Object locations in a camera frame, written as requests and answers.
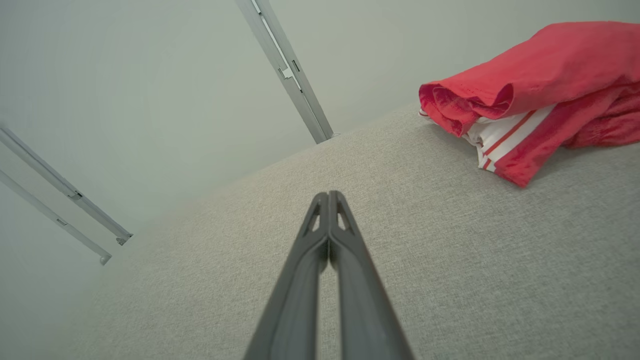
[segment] white stripe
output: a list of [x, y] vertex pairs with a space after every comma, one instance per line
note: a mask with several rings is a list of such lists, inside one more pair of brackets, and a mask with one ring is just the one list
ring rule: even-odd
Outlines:
[[480, 165], [478, 165], [478, 168], [481, 168], [483, 170], [488, 170], [490, 172], [495, 172], [495, 161], [491, 161], [489, 163], [489, 165], [486, 166], [486, 169], [484, 168], [484, 164], [486, 164], [487, 161], [489, 161], [489, 157], [485, 156], [482, 158], [482, 160], [480, 161]]
[[491, 146], [493, 146], [498, 140], [500, 140], [504, 135], [507, 135], [514, 126], [516, 126], [528, 113], [512, 115], [510, 117], [506, 117], [504, 119], [500, 119], [499, 121], [492, 122], [488, 124], [484, 129], [482, 129], [478, 136], [482, 139], [483, 146], [482, 151], [486, 151]]
[[[538, 127], [538, 125], [540, 125], [540, 123], [545, 120], [545, 118], [551, 113], [551, 111], [553, 111], [555, 107], [555, 105], [551, 105], [536, 111], [527, 121], [525, 121], [524, 124], [522, 124], [522, 126], [520, 126], [513, 134], [511, 134], [511, 136], [506, 138], [500, 145], [498, 145], [498, 147], [496, 147], [491, 152], [491, 154], [489, 154], [489, 158], [495, 163], [503, 156], [508, 154], [509, 151], [513, 150], [519, 143], [522, 142], [522, 140], [525, 140], [527, 136], [529, 136], [536, 129], [536, 127]], [[483, 150], [485, 151], [485, 149], [489, 149], [489, 147], [490, 146], [484, 145]]]

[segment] gray upholstered seat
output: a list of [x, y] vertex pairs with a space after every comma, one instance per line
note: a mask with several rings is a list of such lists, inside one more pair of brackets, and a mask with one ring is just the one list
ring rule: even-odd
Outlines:
[[[332, 189], [417, 358], [640, 354], [640, 144], [561, 149], [522, 190], [479, 170], [473, 147], [416, 110], [137, 234], [105, 266], [60, 357], [242, 357], [309, 202]], [[326, 359], [339, 357], [336, 279], [321, 280]]]

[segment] red stripe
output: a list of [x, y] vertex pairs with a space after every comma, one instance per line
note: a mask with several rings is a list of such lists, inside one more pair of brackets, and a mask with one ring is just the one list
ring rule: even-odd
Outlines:
[[491, 147], [489, 149], [487, 149], [487, 151], [484, 153], [484, 155], [489, 155], [491, 154], [492, 151], [495, 150], [496, 147], [498, 147], [500, 144], [502, 144], [502, 142], [504, 140], [507, 140], [509, 138], [509, 136], [513, 135], [513, 133], [516, 132], [516, 130], [520, 129], [520, 126], [522, 126], [525, 122], [527, 122], [527, 120], [529, 120], [529, 118], [531, 117], [531, 115], [533, 115], [533, 113], [535, 113], [537, 110], [531, 110], [528, 114], [524, 115], [524, 117], [522, 118], [522, 120], [520, 120], [516, 126], [512, 127], [511, 130], [509, 130], [509, 132], [507, 132], [506, 134], [504, 134], [503, 137], [500, 138], [500, 140], [496, 141], [495, 144], [491, 145]]

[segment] gray wall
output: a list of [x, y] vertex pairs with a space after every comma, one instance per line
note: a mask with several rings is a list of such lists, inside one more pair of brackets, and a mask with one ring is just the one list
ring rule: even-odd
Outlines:
[[485, 62], [553, 22], [640, 22], [638, 0], [271, 0], [336, 131]]
[[231, 0], [0, 6], [0, 121], [134, 233], [315, 144]]
[[0, 183], [0, 359], [47, 359], [98, 257]]

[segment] red garment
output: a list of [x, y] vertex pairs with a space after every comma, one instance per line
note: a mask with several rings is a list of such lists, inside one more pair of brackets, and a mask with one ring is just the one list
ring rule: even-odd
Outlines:
[[489, 62], [422, 85], [419, 95], [422, 110], [458, 137], [481, 117], [556, 104], [494, 164], [496, 174], [525, 187], [560, 145], [640, 141], [640, 24], [549, 25]]

